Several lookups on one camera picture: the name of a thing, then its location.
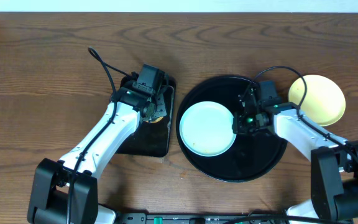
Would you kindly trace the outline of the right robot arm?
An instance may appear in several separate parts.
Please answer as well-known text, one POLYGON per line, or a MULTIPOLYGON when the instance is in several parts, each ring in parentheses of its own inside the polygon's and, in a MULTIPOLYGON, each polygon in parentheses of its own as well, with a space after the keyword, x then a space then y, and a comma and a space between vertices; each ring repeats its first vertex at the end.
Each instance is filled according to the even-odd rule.
POLYGON ((294 103, 256 105, 235 113, 233 131, 269 131, 311 162, 311 199, 288 209, 334 222, 358 218, 358 140, 348 141, 310 120, 294 103))

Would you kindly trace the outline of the orange green scrub sponge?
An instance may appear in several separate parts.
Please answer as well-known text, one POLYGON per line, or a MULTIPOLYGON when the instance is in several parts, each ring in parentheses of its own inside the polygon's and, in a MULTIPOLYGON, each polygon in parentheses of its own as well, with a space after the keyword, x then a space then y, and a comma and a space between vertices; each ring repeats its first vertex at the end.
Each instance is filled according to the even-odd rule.
POLYGON ((156 117, 156 118, 150 118, 148 120, 146 120, 147 123, 150 123, 150 124, 154 124, 154 123, 158 123, 159 121, 161 121, 163 119, 162 116, 160 117, 156 117))

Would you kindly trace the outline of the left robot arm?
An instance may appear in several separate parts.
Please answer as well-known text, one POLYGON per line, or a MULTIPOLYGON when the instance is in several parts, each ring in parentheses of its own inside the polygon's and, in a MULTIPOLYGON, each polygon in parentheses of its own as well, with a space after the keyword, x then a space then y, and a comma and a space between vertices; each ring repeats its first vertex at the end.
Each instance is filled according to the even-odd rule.
POLYGON ((142 95, 124 89, 99 122, 58 161, 43 159, 35 170, 29 223, 116 223, 117 212, 98 202, 98 180, 115 154, 163 157, 168 152, 175 90, 154 98, 151 118, 135 109, 142 95))

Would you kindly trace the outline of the light blue plate front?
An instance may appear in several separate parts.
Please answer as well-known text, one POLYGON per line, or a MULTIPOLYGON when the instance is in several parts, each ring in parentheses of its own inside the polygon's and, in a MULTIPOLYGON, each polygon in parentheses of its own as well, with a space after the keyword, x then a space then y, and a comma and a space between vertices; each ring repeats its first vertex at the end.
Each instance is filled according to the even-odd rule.
POLYGON ((179 123, 180 139, 193 153, 214 157, 226 152, 234 143, 233 114, 213 101, 195 103, 185 110, 179 123))

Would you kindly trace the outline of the yellow plate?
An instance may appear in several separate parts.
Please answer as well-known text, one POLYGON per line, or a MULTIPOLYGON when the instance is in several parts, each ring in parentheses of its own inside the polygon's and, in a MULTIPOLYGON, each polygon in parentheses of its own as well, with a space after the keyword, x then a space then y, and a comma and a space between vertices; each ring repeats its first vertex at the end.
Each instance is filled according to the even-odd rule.
POLYGON ((320 126, 339 121, 346 109, 346 99, 339 86, 321 75, 305 75, 307 91, 301 109, 320 126))

